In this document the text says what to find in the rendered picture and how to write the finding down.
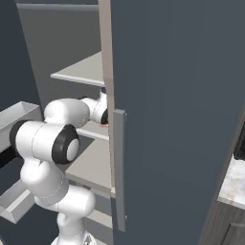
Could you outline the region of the dark grey fridge door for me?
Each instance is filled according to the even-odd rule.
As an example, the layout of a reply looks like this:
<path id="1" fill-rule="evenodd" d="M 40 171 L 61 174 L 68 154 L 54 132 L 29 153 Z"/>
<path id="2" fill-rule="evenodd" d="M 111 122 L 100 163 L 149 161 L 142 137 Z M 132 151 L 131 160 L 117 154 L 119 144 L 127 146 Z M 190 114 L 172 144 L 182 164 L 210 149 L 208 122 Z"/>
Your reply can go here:
<path id="1" fill-rule="evenodd" d="M 115 245 L 200 245 L 245 118 L 245 0 L 99 0 L 126 116 Z"/>

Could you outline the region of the dark grey fridge body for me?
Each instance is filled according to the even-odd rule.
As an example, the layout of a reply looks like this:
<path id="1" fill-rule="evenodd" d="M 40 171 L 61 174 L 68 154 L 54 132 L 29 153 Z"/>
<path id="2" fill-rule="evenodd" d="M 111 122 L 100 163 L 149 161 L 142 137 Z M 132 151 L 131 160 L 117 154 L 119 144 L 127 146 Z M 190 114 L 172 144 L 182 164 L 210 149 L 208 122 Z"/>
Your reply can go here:
<path id="1" fill-rule="evenodd" d="M 100 88 L 50 75 L 100 50 L 97 8 L 91 10 L 17 9 L 0 0 L 0 111 L 21 100 L 45 106 L 61 98 L 96 99 Z M 0 170 L 0 193 L 17 180 L 23 161 Z M 57 236 L 56 212 L 34 205 L 15 225 L 0 218 L 6 245 L 50 245 Z"/>

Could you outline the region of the dark wood counter cabinet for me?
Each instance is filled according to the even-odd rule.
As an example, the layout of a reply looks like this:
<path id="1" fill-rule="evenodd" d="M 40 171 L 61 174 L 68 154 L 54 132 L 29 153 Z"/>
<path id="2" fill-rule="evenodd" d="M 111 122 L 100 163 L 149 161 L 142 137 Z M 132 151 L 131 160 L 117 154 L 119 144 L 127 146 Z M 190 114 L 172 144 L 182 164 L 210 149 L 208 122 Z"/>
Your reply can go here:
<path id="1" fill-rule="evenodd" d="M 216 201 L 198 245 L 222 245 L 231 223 L 245 224 L 245 210 Z"/>

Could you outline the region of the black appliance on counter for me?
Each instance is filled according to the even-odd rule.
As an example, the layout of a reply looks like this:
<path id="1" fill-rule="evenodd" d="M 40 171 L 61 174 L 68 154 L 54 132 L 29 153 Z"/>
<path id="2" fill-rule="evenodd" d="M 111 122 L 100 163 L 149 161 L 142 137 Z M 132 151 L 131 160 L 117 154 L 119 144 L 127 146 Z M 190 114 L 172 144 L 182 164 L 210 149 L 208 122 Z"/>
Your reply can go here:
<path id="1" fill-rule="evenodd" d="M 234 149 L 234 158 L 245 161 L 245 124 L 242 127 L 239 139 Z"/>

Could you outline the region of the pale grey fridge shelf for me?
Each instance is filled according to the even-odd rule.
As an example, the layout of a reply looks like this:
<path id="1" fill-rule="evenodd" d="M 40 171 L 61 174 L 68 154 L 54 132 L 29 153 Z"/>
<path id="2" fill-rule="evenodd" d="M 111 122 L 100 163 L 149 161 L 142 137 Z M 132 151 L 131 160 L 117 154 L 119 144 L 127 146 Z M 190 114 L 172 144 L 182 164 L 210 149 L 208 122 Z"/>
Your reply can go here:
<path id="1" fill-rule="evenodd" d="M 112 173 L 109 138 L 91 131 L 78 129 L 82 151 L 66 169 L 66 176 L 89 188 L 111 194 Z"/>
<path id="2" fill-rule="evenodd" d="M 51 74 L 51 78 L 103 87 L 101 52 Z"/>

